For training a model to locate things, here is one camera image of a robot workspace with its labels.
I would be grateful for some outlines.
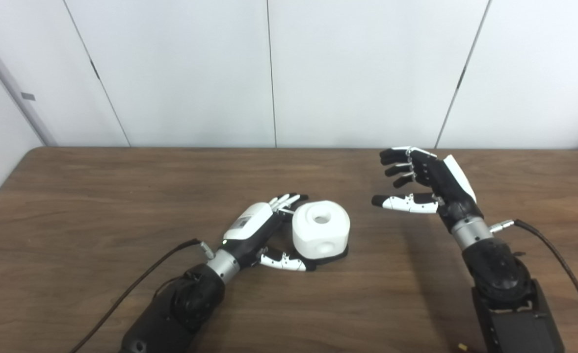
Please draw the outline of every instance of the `cable connector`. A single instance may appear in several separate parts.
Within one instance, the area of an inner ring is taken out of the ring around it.
[[[210,248],[210,246],[208,246],[208,244],[201,242],[200,248],[202,248],[202,251],[204,251],[204,255],[206,255],[206,257],[208,257],[209,260],[215,259],[215,253]]]
[[[511,227],[514,225],[513,219],[507,219],[507,221],[502,221],[501,223],[493,224],[488,227],[490,233],[495,234],[496,232],[500,232],[501,230]]]

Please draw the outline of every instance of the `panel seam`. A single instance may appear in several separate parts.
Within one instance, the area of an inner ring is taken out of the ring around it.
[[[477,45],[477,40],[479,40],[479,35],[481,33],[481,29],[483,28],[483,23],[485,23],[485,19],[487,16],[487,12],[489,11],[489,7],[492,4],[492,0],[487,0],[487,5],[485,11],[483,12],[483,16],[481,17],[481,21],[479,23],[479,27],[477,29],[477,33],[474,36],[473,44],[470,47],[470,51],[468,52],[468,57],[466,58],[466,62],[464,63],[464,68],[461,71],[461,76],[459,76],[459,81],[457,81],[457,87],[455,87],[455,92],[450,99],[450,104],[448,105],[448,110],[446,110],[446,116],[444,116],[444,122],[442,123],[442,128],[440,129],[440,133],[437,135],[437,141],[435,141],[435,147],[440,143],[440,139],[442,138],[442,134],[444,133],[444,128],[446,127],[446,122],[448,122],[448,117],[450,116],[450,111],[452,110],[452,106],[455,103],[455,99],[457,98],[457,94],[459,93],[459,87],[464,80],[464,75],[466,74],[466,70],[468,69],[468,64],[470,63],[470,58],[473,56],[474,48]]]
[[[276,136],[276,99],[274,96],[274,67],[271,63],[271,29],[269,26],[269,0],[265,0],[267,9],[267,44],[269,47],[269,78],[271,79],[271,116],[274,120],[274,148],[278,148],[278,137]]]
[[[123,128],[123,124],[121,123],[121,119],[119,119],[119,114],[117,114],[117,110],[114,109],[114,105],[112,105],[112,100],[110,99],[110,96],[108,95],[108,91],[105,89],[104,83],[101,80],[101,78],[99,77],[99,74],[97,73],[95,63],[92,60],[92,57],[91,57],[91,54],[89,53],[88,48],[86,47],[86,43],[84,42],[84,39],[82,38],[82,34],[80,34],[80,30],[78,29],[78,25],[76,24],[76,20],[73,18],[73,15],[71,14],[71,10],[69,9],[69,5],[67,5],[67,0],[62,0],[62,2],[64,3],[64,7],[66,7],[66,9],[67,9],[67,13],[69,14],[69,18],[71,18],[71,22],[73,23],[73,27],[76,29],[76,33],[78,34],[78,38],[80,38],[80,42],[82,42],[82,46],[84,47],[84,52],[86,53],[86,56],[88,56],[89,62],[91,63],[91,66],[92,66],[93,70],[95,71],[95,74],[99,80],[99,84],[101,85],[101,89],[103,90],[103,92],[105,94],[105,98],[108,100],[108,104],[110,105],[110,109],[112,109],[112,113],[114,114],[114,118],[117,119],[117,123],[119,124],[119,127],[121,128],[121,132],[123,133],[123,137],[126,139],[126,142],[128,143],[128,147],[132,147],[132,144],[130,143],[130,139],[128,138],[128,134],[126,134],[126,130]]]

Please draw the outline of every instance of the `fingertip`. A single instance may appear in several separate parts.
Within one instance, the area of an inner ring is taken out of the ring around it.
[[[374,195],[372,196],[372,205],[382,207],[383,203],[390,197],[388,195]]]

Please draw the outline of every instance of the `robotic hand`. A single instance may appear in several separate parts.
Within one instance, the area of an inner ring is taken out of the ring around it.
[[[119,353],[185,352],[195,333],[224,299],[226,283],[244,268],[262,263],[305,270],[300,259],[268,250],[265,244],[291,218],[291,208],[307,198],[286,194],[255,203],[230,226],[217,252],[202,243],[208,263],[193,266],[152,299],[126,332]]]
[[[493,233],[509,223],[488,227],[468,178],[453,156],[439,160],[415,147],[380,153],[385,175],[402,173],[394,187],[417,183],[423,194],[376,195],[372,204],[392,210],[437,213],[462,250],[474,279],[473,303],[489,353],[562,353],[562,340],[538,281],[509,246]]]

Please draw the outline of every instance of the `metal cylinder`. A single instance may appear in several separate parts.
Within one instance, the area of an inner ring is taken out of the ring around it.
[[[230,252],[222,249],[217,250],[215,258],[208,261],[206,265],[215,271],[224,283],[228,283],[240,270],[235,257],[230,255]]]
[[[450,233],[455,237],[461,251],[477,241],[494,237],[481,217],[462,219],[455,223]]]

